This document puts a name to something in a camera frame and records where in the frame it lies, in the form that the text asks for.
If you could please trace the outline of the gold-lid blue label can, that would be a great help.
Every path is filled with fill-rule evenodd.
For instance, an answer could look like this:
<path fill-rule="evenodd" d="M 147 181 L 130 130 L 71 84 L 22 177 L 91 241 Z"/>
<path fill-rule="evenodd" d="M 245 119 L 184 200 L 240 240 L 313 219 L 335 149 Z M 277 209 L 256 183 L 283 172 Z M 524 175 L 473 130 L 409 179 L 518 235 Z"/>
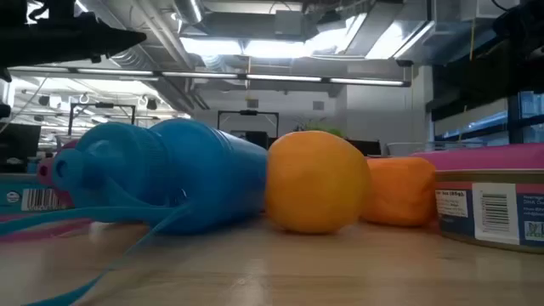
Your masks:
<path fill-rule="evenodd" d="M 435 199 L 441 235 L 544 254 L 544 169 L 438 171 Z"/>

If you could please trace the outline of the pink plastic water bottle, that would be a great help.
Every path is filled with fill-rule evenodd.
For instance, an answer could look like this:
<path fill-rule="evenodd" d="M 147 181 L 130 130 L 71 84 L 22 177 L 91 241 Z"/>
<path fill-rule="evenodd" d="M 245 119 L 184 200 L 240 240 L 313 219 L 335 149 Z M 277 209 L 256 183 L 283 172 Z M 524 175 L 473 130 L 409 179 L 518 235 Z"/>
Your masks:
<path fill-rule="evenodd" d="M 431 162 L 439 171 L 511 169 L 544 170 L 544 144 L 508 144 L 412 154 Z"/>

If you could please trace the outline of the blue plastic water bottle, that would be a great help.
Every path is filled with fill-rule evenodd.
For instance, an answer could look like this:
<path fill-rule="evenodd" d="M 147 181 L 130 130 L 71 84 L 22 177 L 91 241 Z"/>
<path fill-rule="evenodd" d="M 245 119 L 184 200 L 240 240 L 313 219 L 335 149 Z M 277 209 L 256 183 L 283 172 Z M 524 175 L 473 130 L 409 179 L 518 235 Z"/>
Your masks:
<path fill-rule="evenodd" d="M 77 218 L 150 230 L 83 286 L 26 306 L 71 306 L 156 235 L 206 233 L 258 216 L 266 173 L 266 149 L 194 120 L 91 128 L 48 168 L 73 207 L 0 223 L 0 235 Z"/>

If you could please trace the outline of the orange toy fruit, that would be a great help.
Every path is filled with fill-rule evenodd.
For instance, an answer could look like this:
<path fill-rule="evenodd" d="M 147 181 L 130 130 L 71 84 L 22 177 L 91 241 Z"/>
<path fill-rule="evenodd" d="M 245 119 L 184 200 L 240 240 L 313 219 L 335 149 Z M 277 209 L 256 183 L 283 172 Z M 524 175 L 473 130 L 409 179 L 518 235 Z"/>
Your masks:
<path fill-rule="evenodd" d="M 421 227 L 437 215 L 435 166 L 421 157 L 372 158 L 371 195 L 360 218 L 374 224 Z"/>

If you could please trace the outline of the silver-lid yellowfin tuna can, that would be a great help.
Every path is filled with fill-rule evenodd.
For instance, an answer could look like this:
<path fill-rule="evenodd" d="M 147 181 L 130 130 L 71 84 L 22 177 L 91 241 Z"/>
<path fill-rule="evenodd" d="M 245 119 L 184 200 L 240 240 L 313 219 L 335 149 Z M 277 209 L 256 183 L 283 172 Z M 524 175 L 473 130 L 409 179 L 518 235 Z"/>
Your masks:
<path fill-rule="evenodd" d="M 73 208 L 53 188 L 41 184 L 35 174 L 0 173 L 0 215 L 52 212 Z"/>

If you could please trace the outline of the long white light bar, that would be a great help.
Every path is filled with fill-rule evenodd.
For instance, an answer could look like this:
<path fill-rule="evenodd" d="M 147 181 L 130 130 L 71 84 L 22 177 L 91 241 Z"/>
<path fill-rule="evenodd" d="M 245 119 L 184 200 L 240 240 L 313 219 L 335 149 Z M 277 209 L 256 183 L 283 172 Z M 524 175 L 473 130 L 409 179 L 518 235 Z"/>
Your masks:
<path fill-rule="evenodd" d="M 28 74 L 72 74 L 101 77 L 124 77 L 136 79 L 158 79 L 167 77 L 200 78 L 236 81 L 271 81 L 271 82 L 305 82 L 322 84 L 340 84 L 357 86 L 399 87 L 407 88 L 410 81 L 386 80 L 371 78 L 349 78 L 328 76 L 294 76 L 294 75 L 270 75 L 255 73 L 218 73 L 218 72 L 192 72 L 192 71 L 138 71 L 102 68 L 82 68 L 68 66 L 16 66 L 8 68 L 10 73 Z"/>

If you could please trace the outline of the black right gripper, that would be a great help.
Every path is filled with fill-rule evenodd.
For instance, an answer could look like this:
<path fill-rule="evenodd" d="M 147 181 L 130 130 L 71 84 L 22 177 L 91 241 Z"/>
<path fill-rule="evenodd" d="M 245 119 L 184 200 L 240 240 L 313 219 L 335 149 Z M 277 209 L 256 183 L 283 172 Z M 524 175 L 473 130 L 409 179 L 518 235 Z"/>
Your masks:
<path fill-rule="evenodd" d="M 492 28 L 500 39 L 508 41 L 515 58 L 525 60 L 544 48 L 544 0 L 524 0 L 510 8 L 497 0 L 492 3 L 503 12 Z"/>

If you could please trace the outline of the black computer monitor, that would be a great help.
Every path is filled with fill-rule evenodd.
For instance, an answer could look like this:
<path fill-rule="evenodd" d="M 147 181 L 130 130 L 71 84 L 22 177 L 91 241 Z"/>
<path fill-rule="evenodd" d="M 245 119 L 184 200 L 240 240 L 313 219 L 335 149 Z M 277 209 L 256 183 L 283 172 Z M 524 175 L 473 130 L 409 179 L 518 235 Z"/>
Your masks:
<path fill-rule="evenodd" d="M 348 142 L 364 156 L 380 156 L 382 154 L 382 147 L 379 141 L 348 139 Z"/>
<path fill-rule="evenodd" d="M 41 127 L 37 125 L 9 124 L 0 133 L 0 162 L 9 158 L 24 160 L 37 154 Z"/>

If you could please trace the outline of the black gantry frame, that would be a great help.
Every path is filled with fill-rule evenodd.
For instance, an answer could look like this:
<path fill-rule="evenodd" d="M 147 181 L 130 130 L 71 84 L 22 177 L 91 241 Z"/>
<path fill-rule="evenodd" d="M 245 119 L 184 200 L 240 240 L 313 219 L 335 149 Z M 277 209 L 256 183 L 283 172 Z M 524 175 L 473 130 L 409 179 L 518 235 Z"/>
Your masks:
<path fill-rule="evenodd" d="M 122 111 L 125 111 L 126 108 L 131 109 L 131 114 L 126 113 L 126 116 L 130 119 L 130 123 L 133 125 L 136 121 L 136 106 L 135 105 L 125 105 L 125 104 L 118 104 L 118 103 L 111 103 L 111 102 L 97 102 L 97 103 L 74 103 L 70 104 L 70 112 L 69 112 L 69 123 L 68 123 L 68 130 L 67 135 L 72 135 L 72 129 L 73 129 L 73 122 L 74 119 L 77 117 L 75 115 L 75 110 L 77 107 L 81 108 L 81 111 L 86 110 L 89 106 L 92 106 L 94 108 L 98 109 L 113 109 L 113 108 L 119 108 Z"/>
<path fill-rule="evenodd" d="M 271 115 L 275 117 L 275 137 L 279 137 L 279 125 L 280 125 L 280 113 L 279 112 L 269 112 L 269 111 L 258 111 L 258 110 L 218 110 L 217 120 L 216 120 L 216 129 L 221 129 L 221 116 L 223 114 L 238 114 L 240 116 L 257 116 L 257 115 Z"/>

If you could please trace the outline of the ceiling light panel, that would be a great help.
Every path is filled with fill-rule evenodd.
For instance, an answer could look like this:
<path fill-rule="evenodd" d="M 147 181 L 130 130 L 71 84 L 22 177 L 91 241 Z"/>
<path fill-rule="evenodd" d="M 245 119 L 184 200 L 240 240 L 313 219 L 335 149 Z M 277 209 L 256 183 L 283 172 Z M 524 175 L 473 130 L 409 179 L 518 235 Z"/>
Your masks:
<path fill-rule="evenodd" d="M 179 40 L 188 53 L 201 56 L 243 55 L 263 59 L 296 59 L 307 57 L 311 54 L 303 42 L 267 40 L 242 42 L 239 40 L 202 37 L 181 37 Z"/>

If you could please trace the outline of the yellow-orange toy fruit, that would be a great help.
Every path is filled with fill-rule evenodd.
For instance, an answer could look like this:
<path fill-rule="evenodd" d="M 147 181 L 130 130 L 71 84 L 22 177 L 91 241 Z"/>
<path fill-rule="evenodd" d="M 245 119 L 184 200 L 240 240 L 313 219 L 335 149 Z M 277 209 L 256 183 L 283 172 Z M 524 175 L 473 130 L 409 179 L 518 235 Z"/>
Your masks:
<path fill-rule="evenodd" d="M 337 135 L 293 132 L 269 147 L 265 212 L 284 230 L 331 234 L 354 224 L 370 189 L 366 157 Z"/>

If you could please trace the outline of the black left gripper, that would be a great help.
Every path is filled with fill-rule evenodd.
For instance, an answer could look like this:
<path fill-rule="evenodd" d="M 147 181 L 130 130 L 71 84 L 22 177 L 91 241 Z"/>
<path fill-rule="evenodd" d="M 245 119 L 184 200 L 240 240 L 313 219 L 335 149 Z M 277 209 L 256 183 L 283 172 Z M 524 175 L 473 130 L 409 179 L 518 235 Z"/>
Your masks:
<path fill-rule="evenodd" d="M 144 42 L 140 31 L 110 27 L 87 13 L 26 23 L 25 12 L 0 12 L 0 71 L 22 65 L 43 65 L 110 58 Z"/>

